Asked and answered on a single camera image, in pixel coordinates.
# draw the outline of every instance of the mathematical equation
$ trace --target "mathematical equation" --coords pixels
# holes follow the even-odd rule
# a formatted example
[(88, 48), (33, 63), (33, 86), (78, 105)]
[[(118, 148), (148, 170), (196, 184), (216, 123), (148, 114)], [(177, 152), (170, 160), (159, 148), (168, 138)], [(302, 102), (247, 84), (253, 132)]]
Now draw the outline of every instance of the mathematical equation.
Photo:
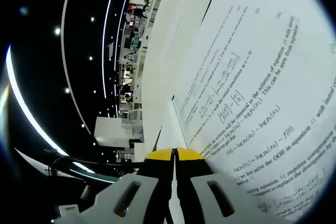
[(326, 183), (325, 171), (326, 170), (323, 167), (320, 174), (314, 174), (308, 179), (308, 182), (305, 185), (298, 187), (292, 194), (286, 195), (279, 200), (273, 200), (275, 209), (285, 207), (297, 200), (304, 200), (305, 202), (308, 202), (318, 198), (322, 187)]
[(231, 54), (234, 56), (229, 58), (226, 68), (220, 73), (220, 77), (217, 83), (215, 84), (215, 87), (213, 88), (214, 92), (218, 96), (219, 96), (220, 91), (225, 86), (226, 81), (230, 77), (231, 73), (233, 72), (233, 70), (235, 69), (235, 67), (240, 61), (240, 57), (238, 55), (234, 54), (233, 52)]

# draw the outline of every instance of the ceiling light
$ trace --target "ceiling light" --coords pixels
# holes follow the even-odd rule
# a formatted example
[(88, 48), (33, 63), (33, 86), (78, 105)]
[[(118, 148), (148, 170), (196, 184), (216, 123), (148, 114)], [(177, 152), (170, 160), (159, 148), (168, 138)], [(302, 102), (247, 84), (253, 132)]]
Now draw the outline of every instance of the ceiling light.
[[(122, 6), (122, 9), (121, 9), (121, 14), (124, 12), (125, 4), (126, 4), (126, 0), (124, 0), (123, 6)], [(119, 19), (118, 30), (119, 30), (120, 25), (121, 25), (121, 18), (122, 18), (121, 14), (120, 14), (120, 19)], [(117, 60), (117, 44), (116, 44), (116, 49), (114, 51), (114, 70), (116, 70), (116, 65), (117, 65), (115, 63), (116, 60)]]
[[(33, 126), (35, 131), (54, 149), (57, 150), (57, 152), (63, 156), (69, 156), (65, 151), (63, 151), (51, 138), (48, 136), (48, 134), (41, 128), (39, 123), (35, 120), (33, 114), (30, 112), (29, 108), (27, 107), (25, 100), (23, 99), (19, 86), (17, 85), (15, 74), (14, 74), (14, 68), (12, 63), (12, 55), (10, 52), (10, 47), (8, 48), (7, 55), (6, 55), (6, 67), (7, 67), (7, 73), (9, 77), (9, 81), (12, 86), (12, 91), (14, 93), (14, 96), (21, 107), (24, 115), (30, 122), (30, 124)], [(89, 168), (83, 166), (82, 164), (79, 164), (77, 162), (73, 162), (75, 165), (77, 165), (79, 168), (86, 170), (89, 173), (94, 173), (94, 171), (90, 170)]]
[(61, 29), (56, 28), (56, 29), (55, 29), (55, 34), (56, 34), (56, 35), (59, 35), (60, 33), (61, 33)]
[(103, 28), (103, 41), (102, 41), (102, 45), (101, 45), (101, 47), (102, 47), (102, 49), (101, 49), (101, 76), (102, 76), (103, 92), (104, 92), (105, 99), (106, 99), (106, 91), (105, 91), (105, 78), (104, 78), (104, 47), (105, 47), (104, 40), (105, 40), (105, 29), (106, 29), (106, 22), (107, 22), (109, 9), (110, 9), (110, 4), (111, 4), (111, 0), (109, 0), (109, 3), (107, 5), (105, 20), (104, 20), (104, 28)]

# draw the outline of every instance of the wall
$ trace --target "wall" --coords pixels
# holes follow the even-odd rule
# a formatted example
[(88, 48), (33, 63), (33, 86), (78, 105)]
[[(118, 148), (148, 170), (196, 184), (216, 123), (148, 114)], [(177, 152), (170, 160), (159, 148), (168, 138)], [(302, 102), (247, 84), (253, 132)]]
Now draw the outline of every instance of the wall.
[(130, 4), (143, 5), (144, 0), (130, 0)]
[(115, 147), (129, 147), (128, 140), (133, 138), (122, 127), (121, 118), (102, 118), (99, 116), (94, 128), (94, 137), (99, 145)]

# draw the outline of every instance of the led light strip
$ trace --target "led light strip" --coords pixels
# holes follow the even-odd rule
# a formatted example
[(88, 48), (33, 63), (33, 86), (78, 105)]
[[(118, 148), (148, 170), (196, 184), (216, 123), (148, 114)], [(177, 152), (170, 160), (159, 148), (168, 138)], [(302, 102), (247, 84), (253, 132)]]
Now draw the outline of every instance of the led light strip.
[(111, 0), (109, 0), (109, 4), (107, 5), (106, 15), (105, 15), (105, 21), (104, 21), (104, 29), (103, 29), (103, 43), (101, 48), (101, 73), (103, 77), (103, 90), (104, 90), (104, 97), (106, 99), (106, 90), (105, 90), (105, 78), (104, 78), (104, 41), (105, 41), (105, 29), (106, 29), (106, 22), (107, 22), (107, 16), (110, 9)]
[(126, 3), (126, 0), (124, 0), (124, 4), (123, 4), (122, 9), (121, 9), (120, 20), (119, 20), (119, 26), (118, 26), (118, 31), (117, 31), (117, 40), (115, 41), (115, 43), (116, 43), (116, 50), (115, 50), (115, 52), (114, 52), (114, 70), (116, 70), (117, 48), (118, 48), (118, 37), (119, 37), (119, 32), (120, 32), (120, 24), (121, 24), (122, 13), (124, 12), (124, 8), (125, 8), (125, 3)]
[(69, 75), (68, 75), (68, 70), (67, 70), (67, 63), (66, 63), (66, 60), (65, 60), (64, 24), (65, 24), (65, 13), (66, 13), (67, 5), (68, 5), (68, 0), (64, 0), (63, 11), (62, 11), (62, 19), (61, 19), (61, 52), (62, 52), (63, 67), (64, 67), (64, 72), (65, 72), (65, 77), (67, 79), (68, 89), (70, 91), (70, 95), (71, 95), (71, 98), (73, 100), (73, 103), (74, 103), (74, 105), (76, 107), (76, 110), (78, 112), (78, 115), (79, 115), (80, 119), (82, 120), (82, 123), (84, 124), (86, 130), (91, 135), (89, 127), (86, 125), (86, 123), (84, 121), (84, 118), (83, 118), (83, 116), (81, 115), (81, 113), (79, 111), (79, 108), (78, 108), (76, 100), (75, 100), (75, 96), (74, 96), (74, 94), (72, 92), (71, 85), (70, 85), (70, 79), (69, 79)]
[(102, 181), (102, 182), (107, 182), (107, 183), (111, 183), (111, 184), (114, 183), (114, 181), (109, 181), (109, 180), (102, 179), (102, 178), (91, 177), (91, 176), (89, 176), (89, 175), (87, 175), (87, 174), (79, 173), (79, 172), (76, 171), (76, 170), (72, 170), (72, 169), (70, 169), (70, 171), (72, 171), (72, 172), (74, 172), (74, 173), (77, 173), (77, 174), (80, 174), (80, 175), (82, 175), (82, 176), (84, 176), (84, 177), (88, 177), (88, 178), (96, 179), (96, 180), (99, 180), (99, 181)]
[[(117, 97), (116, 85), (114, 85), (114, 97)], [(117, 104), (115, 104), (115, 107), (116, 107), (116, 115), (117, 115), (117, 118), (118, 118)]]
[[(30, 112), (29, 108), (27, 107), (19, 86), (17, 85), (16, 79), (15, 79), (15, 74), (14, 74), (14, 68), (13, 68), (13, 63), (12, 63), (12, 54), (10, 52), (10, 46), (7, 51), (6, 55), (6, 67), (7, 67), (7, 73), (9, 77), (9, 81), (12, 86), (12, 90), (14, 92), (14, 96), (21, 107), (24, 115), (27, 117), (28, 121), (30, 124), (34, 127), (34, 129), (37, 131), (37, 133), (54, 149), (57, 150), (57, 152), (63, 156), (69, 156), (65, 151), (62, 150), (61, 147), (59, 147), (49, 136), (48, 134), (41, 128), (41, 126), (38, 124), (38, 122), (35, 120), (33, 117), (32, 113)], [(79, 168), (82, 168), (83, 170), (86, 170), (89, 173), (94, 173), (94, 171), (90, 170), (89, 168), (83, 166), (82, 164), (79, 164), (77, 162), (73, 162), (75, 165), (77, 165)]]

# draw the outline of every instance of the person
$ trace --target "person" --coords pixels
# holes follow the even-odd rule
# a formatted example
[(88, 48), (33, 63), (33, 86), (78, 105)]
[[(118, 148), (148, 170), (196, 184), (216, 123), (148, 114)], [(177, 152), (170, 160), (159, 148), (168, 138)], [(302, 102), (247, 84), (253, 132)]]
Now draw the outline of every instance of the person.
[(147, 18), (146, 16), (143, 15), (143, 10), (140, 8), (135, 8), (127, 11), (128, 14), (134, 15), (139, 18)]

